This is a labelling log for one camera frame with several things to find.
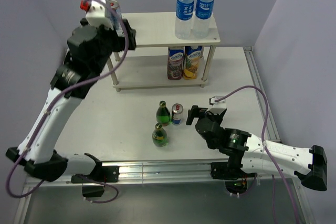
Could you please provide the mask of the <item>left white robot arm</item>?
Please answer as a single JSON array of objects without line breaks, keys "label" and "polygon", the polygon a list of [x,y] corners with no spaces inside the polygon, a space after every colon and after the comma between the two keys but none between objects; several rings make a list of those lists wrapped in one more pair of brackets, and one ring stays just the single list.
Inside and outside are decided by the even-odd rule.
[{"label": "left white robot arm", "polygon": [[48,97],[33,128],[6,156],[31,177],[53,182],[62,175],[84,175],[91,182],[102,176],[102,162],[89,153],[61,155],[55,145],[67,121],[101,77],[111,54],[136,48],[135,29],[123,19],[124,35],[85,19],[68,38],[63,64],[50,83]]}]

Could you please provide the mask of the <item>blue-label water bottle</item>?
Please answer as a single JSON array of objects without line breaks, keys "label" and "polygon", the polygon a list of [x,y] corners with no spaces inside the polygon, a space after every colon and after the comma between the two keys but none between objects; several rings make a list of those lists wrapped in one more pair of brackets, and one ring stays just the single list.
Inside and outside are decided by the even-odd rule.
[{"label": "blue-label water bottle", "polygon": [[176,0],[175,35],[179,39],[188,39],[192,29],[194,0]]},{"label": "blue-label water bottle", "polygon": [[214,0],[197,0],[193,32],[197,38],[205,38],[209,31],[209,22],[213,14]]}]

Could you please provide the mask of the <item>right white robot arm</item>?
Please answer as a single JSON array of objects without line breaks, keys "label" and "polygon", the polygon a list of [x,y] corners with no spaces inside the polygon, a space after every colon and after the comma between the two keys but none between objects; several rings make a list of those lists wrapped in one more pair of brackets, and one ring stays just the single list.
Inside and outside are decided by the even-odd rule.
[{"label": "right white robot arm", "polygon": [[238,180],[282,173],[284,177],[299,179],[306,188],[327,190],[327,157],[323,147],[293,147],[262,140],[243,130],[223,128],[220,123],[225,113],[222,110],[214,114],[194,105],[187,114],[186,125],[197,119],[195,129],[207,147],[228,156],[225,162],[211,163],[213,179]]}]

